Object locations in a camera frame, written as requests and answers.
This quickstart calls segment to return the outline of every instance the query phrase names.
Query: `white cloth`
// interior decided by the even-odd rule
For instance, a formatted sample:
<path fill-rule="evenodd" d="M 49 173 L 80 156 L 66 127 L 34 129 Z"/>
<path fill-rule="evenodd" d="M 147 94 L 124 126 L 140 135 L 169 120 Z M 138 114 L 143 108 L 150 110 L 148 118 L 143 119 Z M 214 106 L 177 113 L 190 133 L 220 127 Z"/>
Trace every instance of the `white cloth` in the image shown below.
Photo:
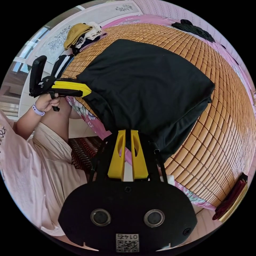
<path fill-rule="evenodd" d="M 167 182 L 168 182 L 168 184 L 175 186 L 174 176 L 167 175 Z"/>
<path fill-rule="evenodd" d="M 92 21 L 92 22 L 88 22 L 87 25 L 92 26 L 93 28 L 89 32 L 85 33 L 85 37 L 83 41 L 76 45 L 77 49 L 81 48 L 81 46 L 83 45 L 86 39 L 94 40 L 97 36 L 102 34 L 101 27 L 97 23 Z"/>

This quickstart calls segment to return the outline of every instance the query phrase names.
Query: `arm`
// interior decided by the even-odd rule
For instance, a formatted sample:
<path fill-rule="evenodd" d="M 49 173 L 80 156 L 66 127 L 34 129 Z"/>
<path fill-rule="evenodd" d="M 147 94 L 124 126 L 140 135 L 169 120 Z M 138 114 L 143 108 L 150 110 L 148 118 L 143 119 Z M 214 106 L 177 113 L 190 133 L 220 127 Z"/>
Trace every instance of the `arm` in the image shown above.
<path fill-rule="evenodd" d="M 37 115 L 32 107 L 17 122 L 14 123 L 13 130 L 16 134 L 27 140 L 38 123 L 41 116 Z"/>
<path fill-rule="evenodd" d="M 39 96 L 35 105 L 40 111 L 48 112 L 52 109 L 52 106 L 58 106 L 60 98 L 58 94 L 55 94 L 56 99 L 51 99 L 49 94 L 43 94 Z M 41 121 L 41 116 L 36 114 L 32 107 L 16 122 L 14 123 L 13 130 L 16 134 L 27 140 L 38 123 Z"/>

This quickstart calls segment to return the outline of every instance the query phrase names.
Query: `purple wristband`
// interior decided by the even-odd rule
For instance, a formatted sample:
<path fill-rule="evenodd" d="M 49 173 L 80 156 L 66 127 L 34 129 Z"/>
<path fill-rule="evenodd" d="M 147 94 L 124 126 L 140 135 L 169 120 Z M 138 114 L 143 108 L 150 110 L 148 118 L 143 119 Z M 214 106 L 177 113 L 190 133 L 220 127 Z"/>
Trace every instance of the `purple wristband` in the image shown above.
<path fill-rule="evenodd" d="M 37 107 L 35 106 L 35 104 L 32 106 L 32 109 L 34 110 L 34 112 L 40 116 L 43 116 L 45 114 L 44 111 L 40 111 L 37 109 Z"/>

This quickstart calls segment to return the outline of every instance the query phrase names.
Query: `black handle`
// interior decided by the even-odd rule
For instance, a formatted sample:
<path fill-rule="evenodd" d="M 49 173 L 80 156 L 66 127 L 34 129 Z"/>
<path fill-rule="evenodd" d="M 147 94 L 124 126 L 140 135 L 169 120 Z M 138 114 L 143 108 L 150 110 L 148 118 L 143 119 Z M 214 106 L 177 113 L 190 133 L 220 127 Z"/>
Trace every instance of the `black handle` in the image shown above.
<path fill-rule="evenodd" d="M 57 112 L 59 112 L 59 107 L 55 107 L 55 106 L 53 106 L 53 111 L 57 111 Z"/>
<path fill-rule="evenodd" d="M 51 99 L 56 99 L 55 93 L 50 93 Z M 53 106 L 53 111 L 59 112 L 59 107 Z"/>

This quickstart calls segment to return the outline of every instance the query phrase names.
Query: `printed number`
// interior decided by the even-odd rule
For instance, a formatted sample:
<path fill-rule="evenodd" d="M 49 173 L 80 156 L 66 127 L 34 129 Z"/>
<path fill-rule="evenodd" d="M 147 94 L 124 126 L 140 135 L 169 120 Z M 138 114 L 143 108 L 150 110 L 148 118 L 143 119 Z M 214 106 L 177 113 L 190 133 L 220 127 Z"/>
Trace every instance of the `printed number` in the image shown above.
<path fill-rule="evenodd" d="M 117 239 L 134 239 L 137 240 L 138 239 L 138 235 L 123 235 L 123 234 L 117 234 Z"/>

